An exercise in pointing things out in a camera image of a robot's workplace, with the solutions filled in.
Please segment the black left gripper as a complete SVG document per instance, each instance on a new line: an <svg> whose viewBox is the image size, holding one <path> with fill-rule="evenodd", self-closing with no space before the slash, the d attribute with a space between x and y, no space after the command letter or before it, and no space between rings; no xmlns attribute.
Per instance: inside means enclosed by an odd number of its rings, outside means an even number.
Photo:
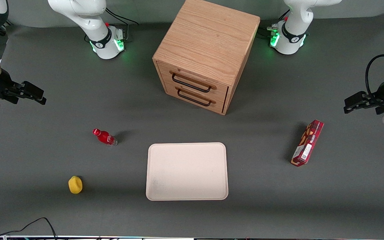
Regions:
<svg viewBox="0 0 384 240"><path fill-rule="evenodd" d="M365 85L368 91L357 92L344 100L345 106L343 112L349 114L359 109L375 108L376 114L384 113L384 82L375 92L371 92L369 88L369 77L365 76Z"/></svg>

